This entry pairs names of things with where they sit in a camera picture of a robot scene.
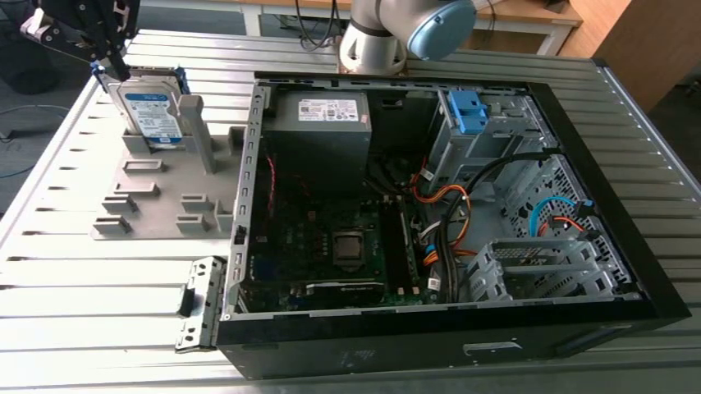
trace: cable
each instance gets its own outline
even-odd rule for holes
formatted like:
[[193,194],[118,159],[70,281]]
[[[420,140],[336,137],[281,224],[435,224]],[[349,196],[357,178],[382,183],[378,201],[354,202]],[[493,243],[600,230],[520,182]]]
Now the cable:
[[273,201],[276,199],[276,163],[273,162],[273,159],[270,156],[266,156],[268,163],[272,166],[272,195],[269,196],[268,200],[268,211],[269,213],[273,213]]
[[338,35],[344,35],[344,23],[341,22],[341,12],[338,12],[338,4],[337,4],[337,26],[338,26]]
[[289,29],[289,28],[290,28],[290,26],[288,25],[288,23],[284,22],[284,20],[281,19],[281,17],[280,17],[278,15],[273,14],[273,17],[274,17],[276,19],[278,19],[278,22],[281,22],[281,29]]
[[[479,252],[476,252],[475,250],[456,249],[455,250],[455,254],[456,254],[456,256],[461,256],[461,257],[463,256],[477,256]],[[424,259],[424,265],[429,266],[436,261],[439,261],[439,256],[435,254],[433,256],[428,256],[427,259]]]
[[[556,217],[552,218],[552,220],[559,220],[561,222],[568,222],[577,230],[585,231],[584,227],[580,226],[580,223],[577,223],[575,220],[572,220],[571,218],[568,218],[565,216],[556,216]],[[544,224],[540,225],[539,236],[543,236],[547,233],[547,230],[548,230],[548,222],[545,222]]]
[[0,115],[5,115],[6,113],[11,113],[14,111],[18,111],[18,110],[26,109],[26,108],[42,108],[42,109],[57,108],[57,109],[63,109],[67,112],[71,110],[70,108],[62,107],[61,105],[30,104],[30,105],[21,105],[19,107],[14,107],[11,109],[3,110],[3,111],[0,111]]
[[[439,233],[435,235],[435,244],[437,248],[443,248],[443,239],[439,236]],[[447,303],[455,302],[455,283],[457,282],[455,280],[455,273],[457,272],[457,267],[455,264],[455,259],[447,260],[441,259],[443,267],[445,268],[445,281],[443,281],[443,288],[445,284],[447,288]]]
[[[461,223],[464,219],[456,219],[456,220],[452,220],[451,221],[451,224],[453,223]],[[431,226],[428,226],[424,231],[421,231],[419,233],[419,239],[423,240],[424,238],[427,238],[432,232],[435,232],[436,230],[439,230],[439,226],[441,225],[441,221],[433,223]]]
[[[314,41],[314,39],[309,35],[308,28],[305,27],[305,24],[302,22],[302,13],[300,11],[300,0],[296,0],[297,21],[300,23],[300,29],[302,30],[302,38],[300,40],[300,44],[302,45],[302,48],[308,52],[313,52],[317,49],[322,48],[325,46],[325,44],[326,44],[326,41],[332,37],[333,21],[336,19],[337,10],[338,10],[338,2],[337,2],[337,0],[332,0],[332,15],[329,16],[329,26],[326,28],[326,33],[325,33],[324,38],[321,39],[320,42],[317,42],[317,41]],[[312,48],[309,48],[305,45],[305,41],[309,41],[314,46]]]
[[564,203],[575,206],[576,203],[575,201],[572,201],[571,199],[565,198],[565,197],[561,197],[559,195],[555,195],[553,197],[548,197],[547,199],[544,199],[540,203],[536,204],[536,208],[533,208],[533,212],[531,214],[531,219],[529,219],[529,224],[528,224],[528,233],[531,234],[531,236],[536,236],[537,232],[536,232],[536,229],[539,227],[539,216],[540,216],[540,211],[544,209],[544,207],[547,206],[547,204],[552,201],[563,201]]
[[483,38],[483,43],[476,48],[476,50],[487,48],[488,44],[492,41],[492,37],[495,36],[495,30],[497,28],[497,10],[495,8],[495,3],[492,2],[492,0],[487,0],[487,2],[491,4],[491,10],[492,10],[491,24],[488,25],[488,28],[487,28],[487,33],[485,33],[485,37]]
[[392,190],[396,190],[397,194],[403,195],[405,191],[403,190],[400,183],[395,179],[393,172],[391,171],[385,163],[381,162],[381,160],[376,160],[376,161],[381,169],[382,177],[385,178],[385,181],[388,182],[388,184],[392,186]]
[[21,175],[21,174],[23,174],[25,172],[33,171],[33,168],[34,168],[34,164],[33,164],[30,167],[27,167],[26,169],[18,171],[18,172],[13,172],[13,173],[9,174],[9,175],[0,175],[0,179],[11,178],[13,176]]
[[455,241],[452,242],[453,245],[459,245],[463,241],[463,239],[465,238],[467,234],[468,234],[468,228],[471,227],[471,217],[472,217],[472,211],[473,211],[473,202],[471,200],[471,195],[469,193],[467,192],[465,188],[461,186],[461,185],[448,185],[448,186],[444,186],[436,193],[433,196],[431,197],[425,197],[423,196],[420,193],[419,193],[419,179],[421,177],[421,172],[423,170],[425,169],[427,167],[427,158],[424,158],[424,163],[423,163],[423,169],[421,171],[417,172],[417,174],[415,174],[415,176],[412,177],[412,181],[411,181],[411,188],[412,188],[412,193],[415,194],[415,198],[421,201],[423,203],[425,204],[433,204],[436,202],[439,202],[443,197],[452,191],[460,191],[461,194],[463,194],[463,198],[465,199],[467,201],[467,206],[468,206],[468,215],[467,215],[467,221],[463,225],[463,229],[461,229],[461,233],[459,234],[459,237],[455,239]]
[[[523,161],[523,160],[547,160],[556,153],[559,153],[557,149],[548,149],[547,152],[516,153],[504,158],[499,158],[497,160],[492,161],[487,166],[484,166],[483,169],[476,174],[476,176],[473,176],[473,179],[471,179],[471,181],[468,182],[468,186],[465,188],[467,193],[472,194],[480,182],[483,182],[495,171],[497,171],[500,168],[507,166],[507,164],[511,164],[513,162]],[[439,255],[439,260],[441,260],[444,264],[447,264],[448,266],[451,265],[455,266],[453,250],[451,249],[449,243],[447,242],[447,240],[449,239],[449,220],[453,217],[456,209],[459,209],[460,205],[461,205],[461,198],[456,197],[451,204],[447,216],[444,216],[443,218],[443,223],[439,228],[439,232],[436,234],[436,253]]]

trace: blue cable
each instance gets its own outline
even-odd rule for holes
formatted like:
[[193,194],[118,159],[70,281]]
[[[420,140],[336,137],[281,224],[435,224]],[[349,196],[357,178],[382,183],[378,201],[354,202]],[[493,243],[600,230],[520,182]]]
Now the blue cable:
[[543,210],[543,208],[547,206],[547,204],[551,201],[563,201],[564,203],[567,203],[567,204],[569,204],[572,206],[576,205],[575,201],[572,201],[571,199],[568,199],[565,197],[560,197],[559,195],[556,195],[553,197],[548,197],[539,204],[536,204],[536,208],[533,208],[533,213],[531,214],[531,222],[529,222],[529,226],[528,226],[528,230],[531,232],[531,236],[536,236],[536,231],[537,231],[536,227],[539,226],[540,211]]
[[29,168],[23,169],[22,171],[18,171],[18,172],[13,172],[13,173],[11,173],[11,174],[9,174],[9,175],[0,175],[0,179],[3,179],[3,178],[10,178],[10,177],[13,177],[13,176],[15,176],[15,175],[21,175],[21,174],[23,174],[25,172],[27,172],[27,171],[31,171],[31,170],[33,170],[33,168],[34,168],[34,164],[33,164],[33,166],[31,166],[31,167],[29,167]]

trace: black cable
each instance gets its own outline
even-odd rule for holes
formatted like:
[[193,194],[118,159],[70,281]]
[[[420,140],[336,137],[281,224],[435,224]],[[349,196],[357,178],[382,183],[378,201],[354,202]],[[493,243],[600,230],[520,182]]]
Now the black cable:
[[[324,38],[321,39],[320,42],[317,42],[317,41],[314,41],[314,39],[309,35],[308,28],[305,27],[305,23],[302,22],[302,13],[300,11],[300,0],[296,0],[297,21],[300,22],[300,29],[302,30],[302,38],[300,40],[300,44],[302,45],[302,48],[308,52],[313,52],[317,49],[322,48],[322,46],[325,45],[326,41],[329,40],[329,37],[332,36],[333,21],[336,19],[337,10],[338,10],[337,0],[332,0],[332,16],[329,17],[329,26],[326,28],[326,33],[325,33]],[[312,48],[309,48],[305,45],[306,41],[309,41],[314,45]]]
[[[500,168],[503,168],[507,164],[519,162],[523,160],[547,160],[553,154],[559,154],[559,153],[560,151],[557,149],[548,149],[548,151],[545,152],[517,153],[517,154],[513,154],[504,158],[499,158],[497,160],[492,161],[487,166],[483,167],[483,169],[479,171],[476,176],[473,176],[473,178],[468,182],[468,185],[467,185],[468,195],[472,194],[479,184],[489,177],[489,175],[495,171],[497,171]],[[436,234],[436,252],[439,254],[439,261],[441,261],[443,264],[448,268],[451,266],[456,266],[453,249],[451,248],[451,244],[449,244],[449,221],[455,215],[456,210],[461,206],[461,197],[463,195],[457,195],[455,197],[453,202],[451,203],[451,207],[447,212],[447,215],[441,219],[441,226],[439,227],[439,233]],[[455,283],[452,288],[453,287],[456,287],[456,293],[455,293],[456,298],[455,299],[457,302],[457,295],[459,295],[457,282]]]
[[338,26],[338,35],[344,35],[344,22],[341,21],[341,13],[338,12],[338,4],[337,4],[337,26]]
[[366,174],[365,176],[365,183],[368,183],[373,190],[381,195],[397,195],[397,193],[386,188],[386,186],[378,182],[378,180],[370,174]]
[[276,19],[278,19],[278,22],[281,22],[281,29],[289,29],[290,26],[288,25],[288,22],[284,22],[284,20],[281,19],[281,17],[278,15],[273,15],[273,17]]
[[320,26],[320,23],[321,23],[321,19],[317,20],[317,22],[314,23],[314,26],[312,26],[312,33],[317,33],[317,26]]
[[6,178],[11,178],[13,176],[18,176],[23,174],[25,172],[33,171],[33,169],[34,169],[34,164],[30,167],[22,169],[21,171],[13,172],[11,174],[0,175],[0,179],[6,179]]
[[[436,245],[436,248],[440,249],[441,246],[443,246],[443,240],[441,240],[441,237],[439,236],[439,234],[441,234],[440,232],[436,234],[435,236],[435,245]],[[441,265],[443,265],[443,271],[445,273],[445,277],[441,278],[441,288],[444,289],[445,288],[445,294],[447,294],[447,303],[453,303],[453,294],[455,294],[455,289],[453,289],[453,283],[455,283],[455,279],[453,279],[453,269],[451,268],[451,262],[448,260],[443,260],[440,259],[439,260],[441,262]]]
[[492,10],[491,24],[488,25],[488,28],[487,28],[487,33],[485,33],[485,37],[483,38],[483,43],[476,48],[477,50],[487,48],[487,46],[489,45],[492,41],[492,37],[495,36],[495,29],[497,28],[497,10],[495,9],[495,3],[492,2],[492,0],[487,0],[487,2],[491,4],[491,10]]
[[388,162],[384,162],[380,158],[376,160],[376,162],[377,162],[377,166],[381,169],[382,177],[385,178],[386,183],[391,185],[391,187],[388,187],[388,188],[391,190],[393,190],[397,195],[407,194],[407,191],[403,190],[403,188],[400,186],[400,183],[395,179],[395,176],[393,176],[393,173],[391,172],[391,169],[385,165]]

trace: metal bracket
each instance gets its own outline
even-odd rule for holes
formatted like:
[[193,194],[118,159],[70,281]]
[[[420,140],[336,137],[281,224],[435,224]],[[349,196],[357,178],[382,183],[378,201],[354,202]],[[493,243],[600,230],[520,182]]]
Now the metal bracket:
[[181,292],[178,315],[184,318],[184,324],[176,342],[176,353],[217,350],[225,265],[218,257],[193,262],[188,284]]

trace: blue hard drive label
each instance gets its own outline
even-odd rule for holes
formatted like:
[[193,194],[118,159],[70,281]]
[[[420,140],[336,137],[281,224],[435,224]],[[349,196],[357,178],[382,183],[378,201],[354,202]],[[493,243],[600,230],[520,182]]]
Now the blue hard drive label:
[[180,143],[184,133],[176,116],[169,112],[172,102],[168,95],[127,93],[125,97],[143,137],[158,144]]

